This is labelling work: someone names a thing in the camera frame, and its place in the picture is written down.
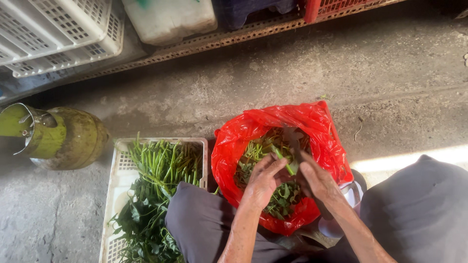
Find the concrete floor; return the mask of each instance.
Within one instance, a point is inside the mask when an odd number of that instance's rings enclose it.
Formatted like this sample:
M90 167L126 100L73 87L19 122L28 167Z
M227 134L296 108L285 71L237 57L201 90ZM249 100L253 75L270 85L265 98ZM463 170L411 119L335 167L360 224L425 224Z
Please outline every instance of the concrete floor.
M467 19L408 0L24 101L93 113L116 138L210 139L243 110L334 95L353 162L468 144L467 53ZM19 143L0 141L0 262L97 262L112 146L87 168L55 172L10 156Z

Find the leafy green vegetable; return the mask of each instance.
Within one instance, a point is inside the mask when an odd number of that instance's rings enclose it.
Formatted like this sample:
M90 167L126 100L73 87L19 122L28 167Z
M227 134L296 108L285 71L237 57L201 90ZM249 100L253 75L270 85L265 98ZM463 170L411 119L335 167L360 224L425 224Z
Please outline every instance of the leafy green vegetable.
M300 129L296 130L296 134L301 149L309 150L309 136ZM275 152L279 158L287 158L289 165L286 166L286 169L291 175L297 173L299 163L290 152L289 142L285 141L283 136L283 129L274 127L261 138L251 140L247 145L234 175L237 187L245 190L255 164L270 152ZM285 217L289 217L294 212L294 206L300 202L302 196L300 186L295 180L282 183L274 191L264 211L277 219L285 220Z
M120 239L127 246L119 252L120 262L184 262L164 219L179 182L200 184L201 147L164 140L141 144L138 134L124 154L135 163L139 178L130 187L130 200L109 221L118 225L114 234L124 232Z

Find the knife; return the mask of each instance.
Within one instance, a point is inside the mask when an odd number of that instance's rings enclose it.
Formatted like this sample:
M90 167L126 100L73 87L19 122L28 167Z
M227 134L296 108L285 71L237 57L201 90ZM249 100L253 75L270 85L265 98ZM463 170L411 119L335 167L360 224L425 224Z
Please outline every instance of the knife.
M295 159L299 164L301 164L304 162L304 158L302 158L302 155L300 154L299 141L297 140L297 136L294 134L294 131L297 128L283 126L283 129L285 131L286 138L289 139L289 147L294 151ZM308 193L308 196L312 196L312 199L314 199L315 204L319 208L320 214L322 214L322 217L328 221L332 220L333 215L330 213L330 211L328 211L327 207L325 207L325 204L314 196L314 193L312 192L312 189L310 189L310 185L302 174L300 168L297 169L296 180L299 182L302 191Z

